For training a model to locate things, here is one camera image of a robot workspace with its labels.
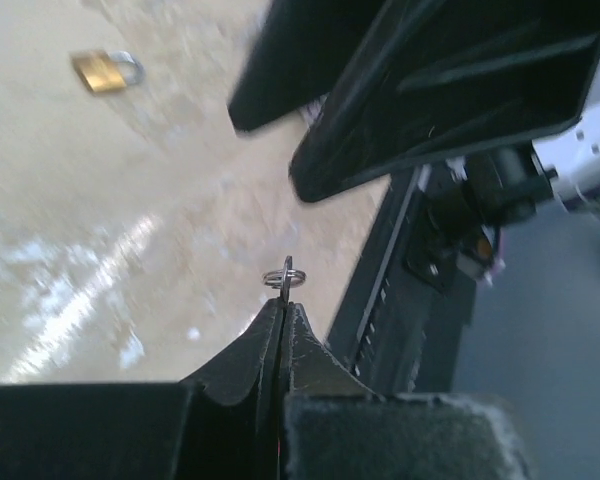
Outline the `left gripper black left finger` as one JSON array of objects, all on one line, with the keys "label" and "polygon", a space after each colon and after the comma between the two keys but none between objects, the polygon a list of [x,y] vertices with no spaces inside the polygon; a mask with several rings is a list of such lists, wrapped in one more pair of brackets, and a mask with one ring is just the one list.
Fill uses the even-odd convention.
[{"label": "left gripper black left finger", "polygon": [[285,306],[179,381],[0,385],[0,479],[276,479]]}]

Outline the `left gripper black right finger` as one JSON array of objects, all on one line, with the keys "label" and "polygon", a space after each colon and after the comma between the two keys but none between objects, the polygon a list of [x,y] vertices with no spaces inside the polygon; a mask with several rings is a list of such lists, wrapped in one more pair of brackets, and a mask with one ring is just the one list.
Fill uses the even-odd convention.
[{"label": "left gripper black right finger", "polygon": [[383,396],[349,374],[288,310],[284,479],[532,479],[508,406],[463,394]]}]

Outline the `small brass padlock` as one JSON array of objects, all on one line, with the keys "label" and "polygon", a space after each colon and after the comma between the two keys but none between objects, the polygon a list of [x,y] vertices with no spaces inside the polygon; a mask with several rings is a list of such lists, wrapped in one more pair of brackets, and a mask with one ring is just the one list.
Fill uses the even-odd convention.
[{"label": "small brass padlock", "polygon": [[71,65],[86,89],[94,94],[106,94],[140,84],[145,68],[128,51],[91,50],[71,56]]}]

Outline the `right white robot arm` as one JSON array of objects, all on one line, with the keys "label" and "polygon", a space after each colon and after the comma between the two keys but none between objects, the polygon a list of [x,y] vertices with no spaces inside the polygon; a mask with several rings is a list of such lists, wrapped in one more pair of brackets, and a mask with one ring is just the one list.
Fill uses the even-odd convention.
[{"label": "right white robot arm", "polygon": [[442,288],[472,231],[547,198],[531,144],[580,119],[599,60],[600,1],[275,1],[228,113],[245,133],[323,100],[289,167],[307,203],[466,158],[404,258]]}]

